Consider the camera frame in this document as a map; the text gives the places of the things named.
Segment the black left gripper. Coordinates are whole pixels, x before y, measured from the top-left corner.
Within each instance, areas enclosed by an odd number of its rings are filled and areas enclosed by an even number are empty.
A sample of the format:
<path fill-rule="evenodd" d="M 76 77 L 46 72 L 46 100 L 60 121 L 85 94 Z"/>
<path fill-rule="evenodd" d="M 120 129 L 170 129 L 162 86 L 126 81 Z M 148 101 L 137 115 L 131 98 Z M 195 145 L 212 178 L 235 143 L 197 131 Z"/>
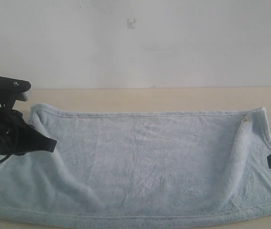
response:
<path fill-rule="evenodd" d="M 53 153 L 57 141 L 46 137 L 25 123 L 17 110 L 8 113 L 0 107 L 0 154 L 26 154 L 47 151 Z"/>

